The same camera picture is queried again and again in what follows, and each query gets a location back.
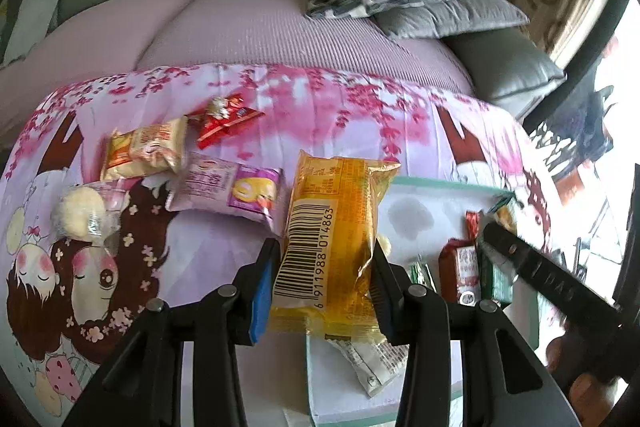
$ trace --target purple snack package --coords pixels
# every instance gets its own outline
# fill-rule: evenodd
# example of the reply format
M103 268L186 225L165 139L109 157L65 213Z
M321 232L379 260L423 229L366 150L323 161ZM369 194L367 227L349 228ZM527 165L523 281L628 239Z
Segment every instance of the purple snack package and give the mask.
M282 171L241 165L191 152L180 171L166 209L209 210L252 221L266 222L275 233L274 210L278 205Z

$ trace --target yellow snack bag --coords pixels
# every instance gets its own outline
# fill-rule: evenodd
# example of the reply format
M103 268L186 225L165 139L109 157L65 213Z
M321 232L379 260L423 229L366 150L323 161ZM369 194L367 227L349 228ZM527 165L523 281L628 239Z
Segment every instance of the yellow snack bag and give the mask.
M113 133L102 165L101 180L137 178L180 168L187 117Z
M274 329L356 338L378 331L367 296L370 262L378 204L399 168L300 152L273 285Z

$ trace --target red packet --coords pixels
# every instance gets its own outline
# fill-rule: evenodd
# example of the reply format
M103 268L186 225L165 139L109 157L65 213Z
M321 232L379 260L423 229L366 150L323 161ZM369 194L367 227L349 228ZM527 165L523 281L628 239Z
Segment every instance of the red packet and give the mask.
M466 223L466 237L468 237L469 241L476 241L478 238L478 233L480 232L480 214L478 212L473 212L472 210L468 210L465 213L465 223Z
M440 252L438 268L446 301L474 306L480 300L480 270L473 242L449 239Z
M226 134L236 124L264 115L261 111L244 107L243 103L236 94L211 100L202 117L200 135L196 141L199 149L216 142L221 134Z

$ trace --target barcode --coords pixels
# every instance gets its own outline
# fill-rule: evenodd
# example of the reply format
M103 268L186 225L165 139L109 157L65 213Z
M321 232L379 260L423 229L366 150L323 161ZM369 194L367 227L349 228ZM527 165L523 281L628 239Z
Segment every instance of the barcode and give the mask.
M273 295L303 299L319 308L326 301L329 252L335 220L335 200L298 200L287 226L287 250L273 285ZM293 301L280 305L299 306Z

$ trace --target snack package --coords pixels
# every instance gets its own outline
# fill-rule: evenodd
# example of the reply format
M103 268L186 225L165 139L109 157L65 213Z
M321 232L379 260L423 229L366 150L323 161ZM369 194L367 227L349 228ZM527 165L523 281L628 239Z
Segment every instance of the snack package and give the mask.
M428 264L422 259L420 253L418 253L418 261L411 263L406 272L409 274L409 279L411 279L412 283L422 284L437 293L436 286L433 283L433 277L431 276L431 270L429 270Z
M101 180L138 178L180 168L187 117L141 127L125 134L114 132L107 146Z
M211 158L192 152L180 172L175 188L166 200L166 209L209 210L230 216L262 221L274 233L282 231L283 204L278 204L282 171L262 169Z
M378 235L378 242L388 256L391 251L388 238ZM418 260L406 268L406 272L412 283L423 284L435 291L429 267L422 261L420 254ZM340 350L344 358L351 363L358 381L369 397L376 396L402 373L409 359L409 346L392 346L386 339L379 342L327 339L327 342Z
M127 200L127 191L120 188L119 181L69 187L51 213L56 237L102 246L120 229L120 213Z
M504 227L513 227L514 222L509 211L509 199L502 200L492 210L495 217ZM475 242L480 227L480 214L467 211L465 216L466 229L469 240ZM506 306L513 302L513 283L482 251L476 249L478 256L478 268L480 270L480 289L482 299L491 299L500 306Z
M380 335L369 292L378 204L400 164L301 151L271 326L333 337Z
M449 239L438 257L440 288L449 302L475 306L481 298L478 256L472 241Z
M392 346L386 340L351 342L328 339L327 342L349 360L369 397L376 396L402 373L409 358L409 346Z
M236 94L226 98L217 97L211 100L202 117L200 135L196 141L199 149L204 149L228 132L229 128L264 115L250 107L244 107L242 98Z

